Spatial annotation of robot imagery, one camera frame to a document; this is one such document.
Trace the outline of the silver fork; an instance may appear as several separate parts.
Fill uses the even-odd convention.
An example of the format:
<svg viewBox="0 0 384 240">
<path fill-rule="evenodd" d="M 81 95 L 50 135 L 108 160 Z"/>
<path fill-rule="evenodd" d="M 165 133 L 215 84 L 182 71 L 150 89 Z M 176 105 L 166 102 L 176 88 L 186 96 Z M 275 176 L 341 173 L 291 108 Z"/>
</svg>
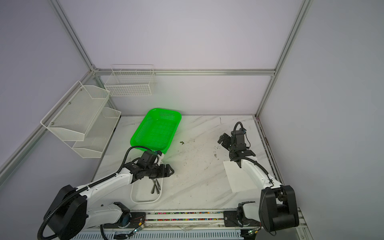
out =
<svg viewBox="0 0 384 240">
<path fill-rule="evenodd" d="M 154 194 L 155 190 L 157 189 L 157 184 L 156 184 L 156 181 L 154 179 L 152 179 L 152 182 L 153 182 L 153 187 L 152 187 L 152 190 L 151 190 L 151 194 Z"/>
</svg>

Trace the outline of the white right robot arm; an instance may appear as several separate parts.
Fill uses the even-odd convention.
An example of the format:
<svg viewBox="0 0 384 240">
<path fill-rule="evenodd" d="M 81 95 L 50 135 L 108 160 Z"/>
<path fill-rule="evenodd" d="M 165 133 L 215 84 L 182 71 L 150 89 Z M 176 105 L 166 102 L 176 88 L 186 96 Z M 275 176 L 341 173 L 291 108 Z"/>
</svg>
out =
<svg viewBox="0 0 384 240">
<path fill-rule="evenodd" d="M 295 228 L 300 224 L 296 195 L 289 185 L 283 185 L 255 159 L 245 143 L 246 130 L 240 129 L 219 137 L 218 144 L 229 151 L 230 161 L 245 171 L 261 190 L 260 201 L 238 204 L 235 211 L 225 211 L 227 227 L 257 227 L 268 233 Z"/>
</svg>

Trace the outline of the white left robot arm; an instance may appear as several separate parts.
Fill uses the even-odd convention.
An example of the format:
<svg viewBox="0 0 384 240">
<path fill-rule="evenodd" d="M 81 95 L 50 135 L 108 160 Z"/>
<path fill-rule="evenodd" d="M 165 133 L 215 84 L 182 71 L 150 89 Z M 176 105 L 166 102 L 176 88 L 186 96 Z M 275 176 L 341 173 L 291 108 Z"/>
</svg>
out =
<svg viewBox="0 0 384 240">
<path fill-rule="evenodd" d="M 125 228 L 131 225 L 132 214 L 119 201 L 100 203 L 110 193 L 143 178 L 151 180 L 168 178 L 174 174 L 169 164 L 160 161 L 160 151 L 145 151 L 141 157 L 123 160 L 118 170 L 102 179 L 79 187 L 62 187 L 47 210 L 37 237 L 39 240 L 70 240 L 82 230 L 104 225 Z"/>
</svg>

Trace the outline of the white rectangular tray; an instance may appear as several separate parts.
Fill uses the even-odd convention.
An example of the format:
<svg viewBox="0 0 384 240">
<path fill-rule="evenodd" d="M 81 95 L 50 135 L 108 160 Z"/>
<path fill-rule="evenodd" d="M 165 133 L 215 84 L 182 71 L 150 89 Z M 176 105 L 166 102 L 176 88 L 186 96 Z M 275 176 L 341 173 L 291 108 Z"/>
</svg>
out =
<svg viewBox="0 0 384 240">
<path fill-rule="evenodd" d="M 132 184 L 130 199 L 134 204 L 152 204 L 158 202 L 163 193 L 163 180 L 157 179 L 161 185 L 161 191 L 155 190 L 154 194 L 151 194 L 153 187 L 152 179 L 144 177 L 141 180 Z"/>
</svg>

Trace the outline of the green plastic basket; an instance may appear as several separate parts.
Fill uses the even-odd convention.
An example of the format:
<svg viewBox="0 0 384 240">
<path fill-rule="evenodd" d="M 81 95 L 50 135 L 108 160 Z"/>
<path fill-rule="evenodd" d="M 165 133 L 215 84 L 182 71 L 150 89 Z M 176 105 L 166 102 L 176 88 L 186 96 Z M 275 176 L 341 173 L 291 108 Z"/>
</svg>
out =
<svg viewBox="0 0 384 240">
<path fill-rule="evenodd" d="M 130 144 L 166 154 L 181 120 L 182 115 L 177 111 L 152 109 L 148 111 L 131 137 Z"/>
</svg>

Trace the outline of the white mesh lower shelf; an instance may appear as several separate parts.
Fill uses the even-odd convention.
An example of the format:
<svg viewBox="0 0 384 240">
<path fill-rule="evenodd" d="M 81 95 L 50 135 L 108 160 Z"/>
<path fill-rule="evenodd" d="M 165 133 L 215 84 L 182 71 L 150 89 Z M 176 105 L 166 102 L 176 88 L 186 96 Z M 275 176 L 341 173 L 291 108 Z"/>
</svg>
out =
<svg viewBox="0 0 384 240">
<path fill-rule="evenodd" d="M 120 117 L 120 111 L 104 107 L 85 140 L 75 142 L 73 151 L 84 159 L 101 158 Z"/>
</svg>

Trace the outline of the white mesh shelf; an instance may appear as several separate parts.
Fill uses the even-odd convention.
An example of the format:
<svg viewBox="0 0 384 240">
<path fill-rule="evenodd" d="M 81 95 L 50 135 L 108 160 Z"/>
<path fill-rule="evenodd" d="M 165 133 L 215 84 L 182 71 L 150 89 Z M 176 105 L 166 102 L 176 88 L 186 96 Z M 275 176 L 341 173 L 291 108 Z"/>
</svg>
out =
<svg viewBox="0 0 384 240">
<path fill-rule="evenodd" d="M 73 151 L 84 159 L 101 158 L 120 117 L 120 111 L 104 107 L 85 140 L 75 142 Z"/>
<path fill-rule="evenodd" d="M 41 120 L 63 142 L 84 141 L 110 98 L 110 92 L 76 82 Z"/>
</svg>

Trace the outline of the white mesh upper shelf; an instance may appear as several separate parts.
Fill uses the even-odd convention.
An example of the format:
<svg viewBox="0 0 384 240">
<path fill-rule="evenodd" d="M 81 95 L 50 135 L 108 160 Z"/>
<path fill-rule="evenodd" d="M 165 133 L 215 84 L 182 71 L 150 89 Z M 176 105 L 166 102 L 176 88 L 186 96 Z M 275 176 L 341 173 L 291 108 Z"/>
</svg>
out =
<svg viewBox="0 0 384 240">
<path fill-rule="evenodd" d="M 76 82 L 41 120 L 63 142 L 84 141 L 110 98 L 110 92 Z"/>
</svg>

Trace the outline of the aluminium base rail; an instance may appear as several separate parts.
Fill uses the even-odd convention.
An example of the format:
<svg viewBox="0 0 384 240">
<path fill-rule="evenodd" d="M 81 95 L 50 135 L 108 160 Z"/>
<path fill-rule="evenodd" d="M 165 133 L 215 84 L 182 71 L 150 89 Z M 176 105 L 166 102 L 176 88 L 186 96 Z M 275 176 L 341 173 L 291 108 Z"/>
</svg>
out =
<svg viewBox="0 0 384 240">
<path fill-rule="evenodd" d="M 311 240 L 312 234 L 302 214 L 299 226 L 267 233 L 261 225 L 252 221 L 240 225 L 234 209 L 180 210 L 133 212 L 135 224 L 140 229 L 119 229 L 106 225 L 83 230 L 76 240 Z"/>
</svg>

